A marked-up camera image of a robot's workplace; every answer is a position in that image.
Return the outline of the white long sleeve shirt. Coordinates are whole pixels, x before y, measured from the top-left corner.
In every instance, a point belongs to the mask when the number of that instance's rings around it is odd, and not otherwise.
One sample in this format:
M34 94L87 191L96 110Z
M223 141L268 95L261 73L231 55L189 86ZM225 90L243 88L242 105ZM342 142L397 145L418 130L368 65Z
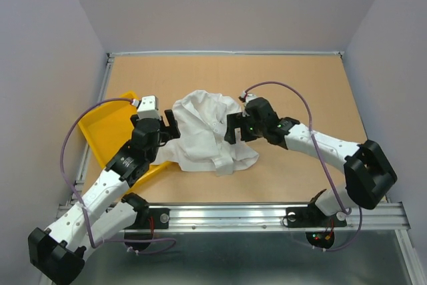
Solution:
M215 172L218 176L250 168L259 153L240 140L231 145L224 139L227 115L241 110L230 96L205 90L177 100L172 111L181 136L159 149L154 164L174 162L185 172Z

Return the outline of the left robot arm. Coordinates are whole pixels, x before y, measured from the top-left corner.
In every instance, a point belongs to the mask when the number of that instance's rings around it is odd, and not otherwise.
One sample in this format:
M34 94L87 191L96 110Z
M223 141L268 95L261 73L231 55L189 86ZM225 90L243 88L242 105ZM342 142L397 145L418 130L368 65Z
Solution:
M149 206L129 189L149 171L159 148L180 137L172 110L156 109L131 117L133 130L84 195L48 227L28 236L32 265L55 284L71 284L86 260L120 230L144 226Z

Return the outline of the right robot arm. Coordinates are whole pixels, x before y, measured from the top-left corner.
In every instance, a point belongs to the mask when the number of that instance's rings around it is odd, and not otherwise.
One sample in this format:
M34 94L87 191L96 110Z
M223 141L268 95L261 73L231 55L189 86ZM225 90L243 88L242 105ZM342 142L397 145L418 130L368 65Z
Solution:
M397 181L397 175L378 143L340 140L310 129L291 117L278 117L269 101L255 97L244 110L226 118L224 139L229 144L264 138L269 144L300 152L344 174L345 183L320 192L307 209L309 221L322 225L336 212L356 206L373 210Z

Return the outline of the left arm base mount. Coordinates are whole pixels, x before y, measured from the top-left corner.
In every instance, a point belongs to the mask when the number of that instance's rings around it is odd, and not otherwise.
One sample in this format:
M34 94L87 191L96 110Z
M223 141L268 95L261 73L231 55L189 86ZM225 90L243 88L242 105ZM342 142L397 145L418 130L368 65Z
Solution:
M124 245L128 252L135 254L157 254L164 252L174 246L174 241L165 241L165 247L156 239L155 231L167 230L169 228L170 209L165 207L149 208L138 213L131 225L126 226L121 237L125 240Z

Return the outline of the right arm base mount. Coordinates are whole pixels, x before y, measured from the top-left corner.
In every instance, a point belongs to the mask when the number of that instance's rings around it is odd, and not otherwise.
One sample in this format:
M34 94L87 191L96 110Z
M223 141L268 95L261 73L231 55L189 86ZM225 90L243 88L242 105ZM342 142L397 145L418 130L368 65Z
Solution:
M335 228L347 226L346 218L336 215L325 216L320 210L310 206L294 207L286 210L282 225L287 228L309 228L306 239L315 248L330 249L335 241Z

